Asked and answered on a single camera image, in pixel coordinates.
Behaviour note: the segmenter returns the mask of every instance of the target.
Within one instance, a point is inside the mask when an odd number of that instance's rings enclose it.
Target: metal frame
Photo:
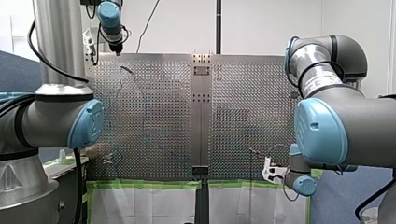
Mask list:
[[[193,62],[193,59],[191,57],[191,55],[186,55],[186,54],[122,54],[119,57],[116,57],[114,54],[112,53],[101,53],[100,55],[100,60],[99,60],[99,65],[97,67],[93,66],[92,63],[90,61],[86,61],[86,64],[88,65],[88,69],[87,71],[89,73],[94,73],[97,76],[99,76],[101,78],[102,81],[104,81],[105,83],[98,83],[98,79],[95,80],[94,85],[101,85],[101,87],[99,88],[105,88],[105,89],[111,89],[111,90],[116,90],[119,87],[119,82],[118,82],[118,78],[115,78],[115,76],[118,75],[118,72],[115,72],[118,67],[120,65],[124,65],[127,67],[132,68],[132,70],[134,72],[136,72],[136,77],[134,77],[133,79],[129,78],[129,79],[125,79],[123,82],[123,85],[125,86],[125,90],[126,92],[123,95],[123,99],[121,99],[124,103],[127,103],[127,99],[131,99],[131,104],[128,106],[133,106],[133,105],[138,105],[138,101],[139,99],[136,97],[140,97],[140,96],[136,96],[136,91],[139,91],[139,94],[149,94],[147,95],[147,99],[144,99],[145,97],[142,95],[141,97],[143,97],[144,101],[148,101],[148,103],[145,103],[145,107],[148,106],[148,116],[150,115],[150,109],[155,109],[156,107],[154,106],[162,106],[162,107],[166,107],[166,103],[162,103],[160,102],[161,99],[165,99],[167,97],[167,95],[170,95],[170,97],[181,94],[180,97],[182,97],[182,101],[181,102],[175,102],[172,103],[173,105],[175,105],[175,111],[179,112],[179,113],[184,113],[182,114],[183,117],[178,117],[177,113],[175,113],[174,116],[176,116],[176,119],[180,119],[180,120],[186,120],[186,118],[189,118],[189,123],[186,124],[186,126],[183,126],[182,129],[184,131],[188,130],[190,128],[190,130],[193,130],[193,128],[191,128],[192,121],[191,121],[191,111],[193,111],[192,109],[190,109],[190,107],[192,106],[191,104],[191,97],[190,97],[190,91],[191,91],[191,74],[192,74],[192,70],[191,70],[191,64]],[[173,66],[178,67],[178,71],[179,70],[183,70],[183,75],[182,74],[177,74],[179,77],[183,76],[183,80],[178,80],[177,77],[175,79],[170,80],[169,77],[171,77],[173,75],[174,69]],[[144,69],[150,69],[150,71],[153,71],[153,74],[150,74],[149,72],[144,72]],[[113,80],[107,80],[105,77],[105,74],[109,74],[110,76],[114,76]],[[158,84],[163,84],[165,89],[163,91],[163,93],[159,93],[158,90]],[[148,85],[147,87],[143,88],[143,90],[140,90],[142,87],[139,87],[139,85]],[[183,89],[183,92],[174,92],[177,91],[174,87],[175,85],[180,85]],[[165,112],[165,116],[170,118],[170,116],[172,116],[173,114],[173,109],[172,108],[165,108],[164,109]],[[134,120],[134,122],[136,122],[136,119],[138,119],[136,116],[134,115],[132,116],[132,120]],[[158,117],[162,116],[162,114],[160,115],[152,115],[153,116],[153,120],[158,119]],[[147,121],[147,132],[150,132],[150,130],[153,131],[153,129],[155,129],[155,127],[153,126],[149,126],[151,121],[148,119]],[[169,136],[171,137],[171,133],[169,133],[169,131],[166,131],[167,133],[165,133],[165,136]],[[129,139],[129,141],[134,141],[136,139],[136,137],[138,138],[138,136],[135,136],[134,139]],[[182,144],[186,144],[186,140],[183,137],[183,139],[181,139]],[[118,173],[121,173],[119,171],[117,171],[119,168],[120,169],[124,169],[125,166],[122,167],[118,167],[116,170],[112,168],[112,166],[115,166],[115,164],[117,164],[117,161],[122,160],[120,159],[120,155],[117,154],[116,152],[113,152],[112,149],[114,148],[110,148],[108,146],[108,149],[106,149],[106,151],[104,151],[105,149],[101,149],[102,150],[102,154],[100,153],[100,158],[97,158],[95,161],[93,161],[93,168],[97,169],[100,168],[97,171],[92,172],[91,170],[91,176],[94,173],[97,172],[102,172],[102,175],[94,175],[99,178],[114,178],[114,177],[123,177],[123,178],[144,178],[147,180],[162,180],[162,181],[169,181],[169,180],[192,180],[192,169],[188,169],[188,168],[184,168],[185,166],[187,167],[190,166],[191,164],[187,164],[187,163],[182,163],[185,162],[186,158],[184,157],[189,157],[192,153],[192,147],[191,145],[189,147],[185,147],[183,150],[185,150],[186,154],[184,155],[182,152],[180,152],[180,150],[175,151],[175,150],[160,150],[160,149],[156,149],[157,152],[159,153],[159,156],[155,157],[155,158],[151,158],[151,156],[153,155],[152,153],[154,153],[154,149],[148,148],[149,151],[147,151],[147,157],[145,157],[145,152],[141,152],[140,157],[139,158],[147,158],[147,163],[145,163],[144,161],[140,161],[138,159],[138,161],[140,162],[140,164],[144,164],[145,166],[143,168],[141,168],[140,171],[138,171],[140,168],[139,167],[134,167],[131,169],[135,169],[134,174],[139,173],[140,176],[119,176]],[[129,153],[129,155],[127,155],[127,158],[125,160],[129,160],[131,159],[133,156],[133,154]],[[175,161],[169,161],[167,162],[166,160],[169,160],[169,158],[167,159],[163,159],[161,160],[161,156],[165,156],[167,157],[172,157],[174,158]],[[102,164],[104,162],[104,160],[106,160],[106,163],[108,163],[107,167],[109,167],[108,169],[110,170],[110,172],[107,174],[106,173],[106,167]],[[153,168],[154,170],[149,171],[149,164],[155,163],[155,168]],[[184,177],[180,177],[177,176],[177,169],[178,170],[183,170],[183,176]],[[166,171],[172,171],[175,170],[173,173],[166,173]],[[156,175],[154,175],[154,171],[158,171],[161,173],[158,173]]]
[[[294,142],[293,111],[299,95],[284,75],[284,57],[213,55],[211,63],[211,114],[214,118],[210,127],[209,178],[262,179],[259,171],[267,150],[277,144],[289,145]],[[268,81],[260,76],[267,76]],[[242,120],[232,123],[234,117]],[[237,134],[240,139],[224,139],[227,132]],[[252,143],[251,150],[247,142]],[[272,156],[275,156],[273,160],[278,165],[288,165],[288,154],[288,147],[272,150]]]
[[[269,64],[269,69],[275,68],[274,71],[262,71],[262,75],[267,73],[271,73],[270,76],[272,79],[279,78],[279,83],[274,85],[282,85],[282,92],[283,90],[290,90],[290,92],[284,92],[283,95],[285,97],[290,98],[290,105],[291,106],[287,109],[292,111],[294,102],[297,103],[298,94],[292,87],[286,86],[289,85],[285,77],[283,77],[282,73],[282,64],[283,64],[283,57],[279,56],[239,56],[239,55],[209,55],[209,54],[122,54],[120,57],[116,57],[112,53],[102,53],[100,55],[100,64],[101,67],[103,64],[106,66],[110,66],[111,64],[127,64],[127,63],[139,63],[139,62],[184,62],[189,64],[190,67],[190,79],[191,79],[191,90],[190,90],[190,126],[191,126],[191,177],[195,179],[208,179],[210,178],[219,178],[217,175],[210,176],[211,169],[213,167],[209,167],[209,153],[210,153],[210,134],[212,130],[212,115],[213,111],[213,101],[219,100],[218,98],[214,99],[215,92],[212,90],[214,83],[216,81],[216,67],[213,67],[216,64],[236,64],[236,65],[243,65],[244,68],[248,68],[251,64],[256,66],[256,73],[261,72],[262,69],[265,69],[265,66]],[[87,66],[88,73],[92,73],[95,71],[95,67]],[[107,88],[116,88],[115,84],[107,85]],[[254,169],[262,166],[262,161],[254,161]],[[234,176],[234,177],[223,177],[221,179],[227,178],[245,178],[249,179],[251,176]],[[167,177],[161,180],[178,180],[178,178]]]

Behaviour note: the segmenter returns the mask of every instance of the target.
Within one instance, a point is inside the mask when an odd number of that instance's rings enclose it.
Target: white wall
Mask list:
[[[318,36],[318,0],[226,0],[223,3],[224,54],[284,55],[288,40]]]
[[[361,90],[368,97],[391,92],[389,71],[394,0],[323,0],[323,35],[348,35],[363,47],[369,64]]]
[[[124,52],[135,52],[156,0],[124,1],[122,22],[134,33]],[[222,53],[283,55],[293,35],[320,34],[321,1],[222,1]],[[162,0],[140,52],[208,53],[216,50],[216,0]]]
[[[396,92],[396,1],[392,1],[389,55],[389,93]]]
[[[32,0],[0,0],[0,50],[36,60],[27,44],[34,17]]]

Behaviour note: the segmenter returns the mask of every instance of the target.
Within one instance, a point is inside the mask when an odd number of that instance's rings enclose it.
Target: white object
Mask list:
[[[95,189],[92,223],[193,223],[196,189]]]
[[[33,9],[25,14],[21,15],[11,15],[11,35],[13,37],[26,37],[27,33],[29,32],[30,27],[32,26],[32,22],[35,19],[33,14]]]
[[[283,184],[283,176],[288,168],[271,166],[271,157],[265,157],[264,169],[262,170],[262,177],[264,180],[272,184]]]
[[[96,40],[98,35],[98,27],[93,27],[87,29],[82,34],[82,42],[85,46],[85,52],[89,55],[96,55]],[[99,36],[99,43],[103,43],[104,39]]]
[[[59,150],[58,162],[62,162],[64,161],[64,159],[66,159],[66,151],[64,151],[64,149],[61,149]]]
[[[378,223],[393,224],[396,220],[396,186],[385,193],[381,204],[378,207]]]
[[[81,157],[81,164],[85,164],[88,162],[88,157]],[[63,175],[73,169],[76,168],[76,163],[62,165],[59,162],[54,162],[49,165],[43,165],[44,171],[46,172],[47,177],[49,180],[56,179],[58,176]]]
[[[209,189],[209,223],[305,224],[309,220],[306,204],[305,197],[288,201],[282,189],[213,188]]]
[[[378,208],[369,208],[361,214],[361,224],[378,224]]]

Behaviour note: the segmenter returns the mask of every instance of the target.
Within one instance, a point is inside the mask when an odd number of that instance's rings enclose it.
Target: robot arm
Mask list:
[[[130,31],[121,24],[123,0],[101,0],[99,2],[97,9],[96,4],[93,5],[95,7],[93,13],[100,22],[99,27],[90,28],[84,33],[84,45],[92,56],[96,55],[98,51],[95,49],[95,45],[101,43],[107,43],[111,51],[120,55],[123,43],[131,35]]]
[[[47,61],[40,64],[42,86],[35,94],[0,101],[0,217],[5,223],[58,223],[58,183],[48,181],[38,148],[70,147],[78,153],[99,138],[103,125],[102,103],[93,98],[85,77],[79,2],[34,0],[34,9],[31,31],[36,27],[37,52]]]
[[[317,164],[339,170],[348,165],[394,167],[396,101],[368,99],[353,87],[367,73],[357,42],[346,36],[293,39],[285,68],[298,78],[304,98],[294,116],[297,144],[290,150],[288,187],[304,196],[314,194],[316,182],[309,173]]]

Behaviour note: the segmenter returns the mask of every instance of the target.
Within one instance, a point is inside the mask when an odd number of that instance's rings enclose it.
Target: green tape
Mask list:
[[[87,182],[87,202],[88,202],[88,223],[91,224],[92,220],[92,199],[93,199],[93,188],[90,188]]]
[[[315,177],[317,179],[321,179],[322,175],[323,175],[323,171],[322,170],[316,170],[316,169],[311,170],[311,176],[312,177]]]
[[[88,181],[87,188],[91,189],[198,189],[200,182],[195,181],[145,181],[145,180],[100,180]]]
[[[88,196],[87,194],[82,195],[82,203],[85,203],[88,201]]]
[[[69,158],[69,159],[64,159],[62,162],[58,162],[58,159],[56,159],[53,161],[47,161],[44,163],[44,165],[52,165],[54,163],[57,163],[60,165],[73,165],[76,163],[76,160],[74,158]]]
[[[260,189],[282,189],[282,185],[272,184],[264,180],[210,180],[209,187],[212,189],[235,189],[253,187]]]
[[[305,211],[305,224],[309,224],[311,222],[311,197],[306,198]]]

